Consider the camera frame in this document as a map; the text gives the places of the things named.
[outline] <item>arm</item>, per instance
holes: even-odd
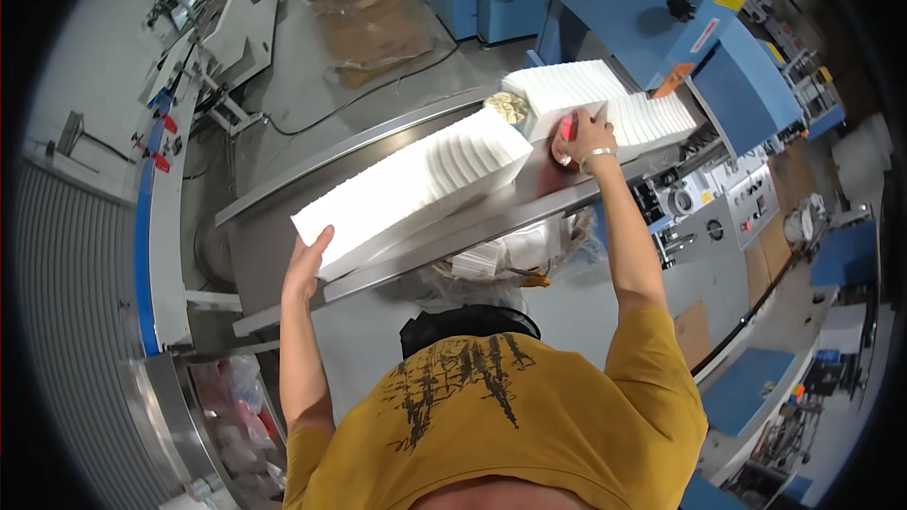
[[[595,148],[617,151],[611,123],[593,121],[583,108],[577,110],[577,118],[577,138],[564,146],[565,154],[579,162]],[[599,183],[605,205],[608,263],[618,297],[618,321],[649,305],[667,309],[659,255],[617,158],[608,153],[594,155],[586,166]]]
[[[280,406],[288,434],[303,427],[320,427],[334,434],[334,409],[325,367],[308,314],[315,293],[315,273],[327,244],[334,237],[328,226],[312,246],[297,236],[280,298]]]

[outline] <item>folded tissue paper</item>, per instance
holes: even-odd
[[[317,274],[332,281],[508,185],[531,152],[494,108],[482,108],[334,187],[292,221],[306,244],[334,225]]]

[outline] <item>black print on shirt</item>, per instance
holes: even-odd
[[[509,333],[482,339],[447,339],[428,348],[428,354],[417,354],[397,365],[383,387],[386,402],[392,409],[406,412],[409,436],[388,443],[395,451],[412,452],[419,439],[432,426],[432,407],[447,400],[466,386],[483,384],[488,396],[519,429],[510,400],[511,380],[507,369],[525,370],[535,361],[520,349]]]

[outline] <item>control panel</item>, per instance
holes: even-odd
[[[730,228],[736,233],[740,250],[746,250],[778,212],[778,195],[768,164],[729,189],[727,204],[733,221]]]

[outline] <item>stack of white paper napkins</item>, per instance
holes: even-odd
[[[293,224],[306,244],[334,225],[318,271],[331,281],[506,186],[531,152],[497,111],[482,108],[334,187],[293,215]]]
[[[612,99],[599,116],[614,125],[620,162],[629,162],[641,153],[685,140],[700,124],[676,93],[661,98],[636,93]]]
[[[595,115],[606,101],[629,95],[601,59],[521,69],[505,76],[501,86],[529,102],[523,133],[530,142],[550,136],[558,121],[579,107]]]
[[[614,125],[621,163],[679,142],[701,124],[676,93],[657,99],[630,95],[600,59],[521,69],[507,75],[502,87],[529,102],[531,119],[523,133],[530,142],[551,136],[563,117],[582,107]]]
[[[501,239],[473,246],[451,258],[451,274],[468,280],[489,280],[504,258],[505,245]]]

